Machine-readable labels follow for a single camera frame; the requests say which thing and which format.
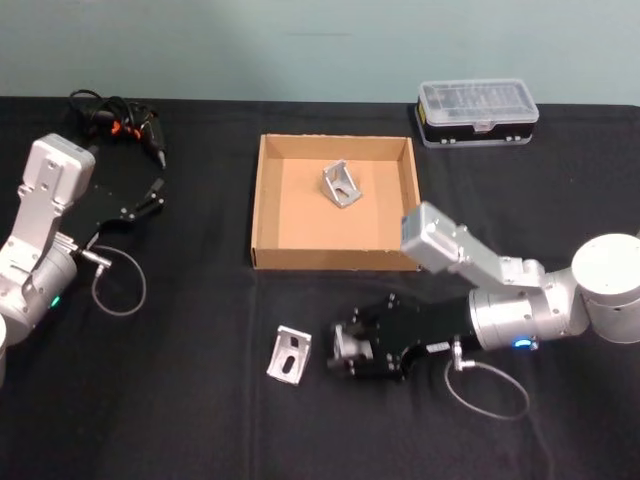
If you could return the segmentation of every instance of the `black tablecloth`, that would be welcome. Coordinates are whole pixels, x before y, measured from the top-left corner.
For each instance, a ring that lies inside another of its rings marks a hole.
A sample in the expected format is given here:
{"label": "black tablecloth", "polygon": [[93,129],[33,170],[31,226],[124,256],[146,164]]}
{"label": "black tablecloth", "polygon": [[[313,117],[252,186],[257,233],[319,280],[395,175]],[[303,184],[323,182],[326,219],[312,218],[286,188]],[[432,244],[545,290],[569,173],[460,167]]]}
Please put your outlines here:
{"label": "black tablecloth", "polygon": [[[140,261],[148,302],[134,318],[108,317],[81,275],[8,352],[0,478],[542,479],[545,444],[558,479],[640,478],[640,347],[589,332],[535,353],[479,354],[531,393],[529,419],[496,422],[453,401],[439,362],[404,384],[338,379],[324,366],[319,339],[354,306],[391,291],[461,296],[464,281],[251,269],[259,135],[415,135],[406,105],[155,103],[168,140],[167,208],[146,228],[103,239]],[[60,131],[63,111],[59,99],[0,99],[2,238],[30,144]],[[526,147],[414,148],[424,199],[501,254],[555,269],[595,235],[640,227],[640,110],[540,111]],[[144,162],[135,146],[104,147],[95,180],[118,189],[137,181],[123,165]],[[280,324],[318,339],[297,388],[265,374]],[[487,408],[518,407],[488,375],[458,386]]]}

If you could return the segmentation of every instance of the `cardboard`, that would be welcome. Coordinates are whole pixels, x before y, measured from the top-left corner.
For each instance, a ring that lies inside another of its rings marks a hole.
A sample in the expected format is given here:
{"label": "cardboard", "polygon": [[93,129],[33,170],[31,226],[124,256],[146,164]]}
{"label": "cardboard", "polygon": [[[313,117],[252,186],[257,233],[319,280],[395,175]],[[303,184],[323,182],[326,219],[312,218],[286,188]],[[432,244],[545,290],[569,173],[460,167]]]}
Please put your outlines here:
{"label": "cardboard", "polygon": [[[362,192],[339,208],[322,170],[344,159]],[[401,221],[420,203],[410,138],[262,135],[251,255],[257,269],[415,270]]]}

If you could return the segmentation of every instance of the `metal bracket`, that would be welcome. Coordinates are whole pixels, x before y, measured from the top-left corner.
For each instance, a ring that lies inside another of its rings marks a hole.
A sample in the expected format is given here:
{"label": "metal bracket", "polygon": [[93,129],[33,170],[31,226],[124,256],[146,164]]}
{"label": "metal bracket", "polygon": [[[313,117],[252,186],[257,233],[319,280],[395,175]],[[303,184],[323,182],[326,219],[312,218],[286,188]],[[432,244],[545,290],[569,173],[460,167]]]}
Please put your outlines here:
{"label": "metal bracket", "polygon": [[345,160],[325,167],[322,171],[322,190],[340,208],[348,207],[362,196],[347,170]]}
{"label": "metal bracket", "polygon": [[267,374],[298,385],[311,353],[311,335],[280,325]]}

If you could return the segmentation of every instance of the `blue led light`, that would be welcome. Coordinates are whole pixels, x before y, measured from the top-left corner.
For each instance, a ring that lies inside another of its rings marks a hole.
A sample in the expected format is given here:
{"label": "blue led light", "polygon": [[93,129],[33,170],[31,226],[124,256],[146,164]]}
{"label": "blue led light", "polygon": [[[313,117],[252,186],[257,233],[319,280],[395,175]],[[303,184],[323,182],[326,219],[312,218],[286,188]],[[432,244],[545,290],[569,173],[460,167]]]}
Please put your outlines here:
{"label": "blue led light", "polygon": [[532,343],[530,338],[520,338],[513,342],[513,348],[530,348]]}

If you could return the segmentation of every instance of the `box lid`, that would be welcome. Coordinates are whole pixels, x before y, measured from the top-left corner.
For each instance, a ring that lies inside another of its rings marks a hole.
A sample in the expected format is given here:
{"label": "box lid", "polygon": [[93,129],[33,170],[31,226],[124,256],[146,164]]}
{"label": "box lid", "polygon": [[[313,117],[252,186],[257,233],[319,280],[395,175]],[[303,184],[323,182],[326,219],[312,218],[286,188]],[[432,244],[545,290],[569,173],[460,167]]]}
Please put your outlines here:
{"label": "box lid", "polygon": [[473,125],[488,132],[497,124],[535,123],[538,107],[518,79],[423,82],[420,102],[434,127]]}

